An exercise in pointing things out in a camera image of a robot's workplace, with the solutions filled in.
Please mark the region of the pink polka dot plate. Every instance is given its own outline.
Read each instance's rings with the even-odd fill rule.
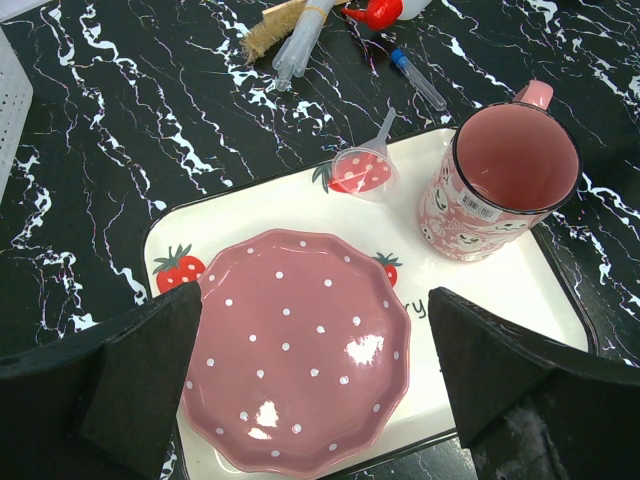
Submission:
[[[409,386],[410,321],[378,262],[328,234],[269,230],[199,278],[182,402],[246,472],[313,478],[378,438]]]

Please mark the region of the red strawberry sticker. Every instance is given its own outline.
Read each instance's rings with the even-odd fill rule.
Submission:
[[[391,286],[394,287],[398,281],[398,270],[396,267],[401,267],[402,264],[398,262],[398,257],[393,258],[393,253],[390,253],[386,257],[380,252],[376,252],[375,260],[380,262],[380,265],[384,267],[384,271],[387,272],[387,277]]]
[[[341,193],[361,193],[373,190],[391,178],[391,168],[386,160],[372,153],[354,153],[342,159],[337,166],[337,178],[333,178],[333,165],[325,162],[316,168],[311,177],[315,183],[322,180],[322,188]]]
[[[172,255],[171,247],[169,247],[169,258],[154,260],[154,262],[160,263],[158,268],[153,271],[154,275],[157,274],[156,285],[158,285],[160,293],[168,292],[183,283],[197,280],[204,272],[204,264],[196,257],[187,255],[190,250],[191,245],[184,250],[182,245],[178,245],[176,254]]]

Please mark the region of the blue test tube cap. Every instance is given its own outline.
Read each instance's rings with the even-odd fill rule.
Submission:
[[[407,57],[402,50],[396,48],[391,52],[391,61],[402,68],[407,64]]]

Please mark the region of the small funnel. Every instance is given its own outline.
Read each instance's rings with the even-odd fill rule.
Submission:
[[[389,157],[386,142],[395,117],[395,109],[390,108],[375,138],[343,150],[333,159],[333,179],[345,192],[379,202],[396,190],[400,175]]]

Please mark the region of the marble table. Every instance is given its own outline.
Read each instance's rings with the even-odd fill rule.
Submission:
[[[164,210],[369,139],[455,125],[529,79],[573,134],[578,195],[536,227],[598,355],[640,365],[640,5],[436,0],[384,34],[333,12],[293,90],[238,40],[272,2],[65,0],[2,28],[34,87],[0,205],[0,356],[148,299],[141,245]],[[401,46],[447,99],[431,109],[390,66]],[[455,440],[351,478],[472,479]],[[183,478],[172,444],[162,478]]]

